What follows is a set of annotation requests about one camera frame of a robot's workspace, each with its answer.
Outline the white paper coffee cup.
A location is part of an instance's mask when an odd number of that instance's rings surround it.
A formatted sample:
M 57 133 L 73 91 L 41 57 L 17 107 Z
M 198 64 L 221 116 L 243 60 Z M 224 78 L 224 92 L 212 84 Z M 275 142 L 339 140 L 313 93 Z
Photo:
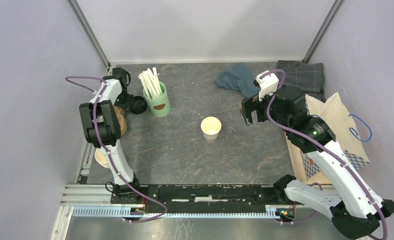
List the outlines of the white paper coffee cup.
M 213 142 L 216 140 L 221 130 L 222 124 L 218 118 L 209 116 L 202 120 L 200 127 L 205 140 L 208 142 Z

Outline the black plastic cup lid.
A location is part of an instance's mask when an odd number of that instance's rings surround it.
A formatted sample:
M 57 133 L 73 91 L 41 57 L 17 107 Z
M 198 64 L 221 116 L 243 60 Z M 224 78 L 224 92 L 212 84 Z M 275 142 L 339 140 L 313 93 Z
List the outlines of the black plastic cup lid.
M 135 115 L 140 115 L 147 111 L 147 102 L 142 96 L 134 96 L 129 111 Z

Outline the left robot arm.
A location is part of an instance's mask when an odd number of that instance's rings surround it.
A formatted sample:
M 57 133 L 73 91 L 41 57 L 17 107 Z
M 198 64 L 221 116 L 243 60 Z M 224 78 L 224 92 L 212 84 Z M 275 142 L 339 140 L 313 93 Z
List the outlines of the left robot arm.
M 115 67 L 111 75 L 100 80 L 93 99 L 79 106 L 85 139 L 95 147 L 96 160 L 113 174 L 109 188 L 113 203 L 135 204 L 142 199 L 138 180 L 120 145 L 121 124 L 114 106 L 126 96 L 130 80 L 129 72 Z

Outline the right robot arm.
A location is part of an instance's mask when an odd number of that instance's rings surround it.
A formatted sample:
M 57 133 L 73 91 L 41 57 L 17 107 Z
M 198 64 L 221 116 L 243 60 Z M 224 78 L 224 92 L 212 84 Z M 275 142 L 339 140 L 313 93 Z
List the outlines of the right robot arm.
M 294 201 L 314 209 L 330 219 L 349 239 L 372 238 L 378 228 L 383 229 L 383 239 L 386 239 L 386 218 L 394 213 L 394 202 L 381 198 L 366 184 L 325 120 L 309 114 L 307 99 L 297 88 L 283 87 L 241 102 L 240 112 L 247 125 L 253 122 L 252 113 L 256 113 L 259 122 L 270 121 L 281 128 L 287 139 L 315 162 L 337 191 L 336 195 L 329 195 L 287 175 L 276 182 L 275 201 L 280 204 Z

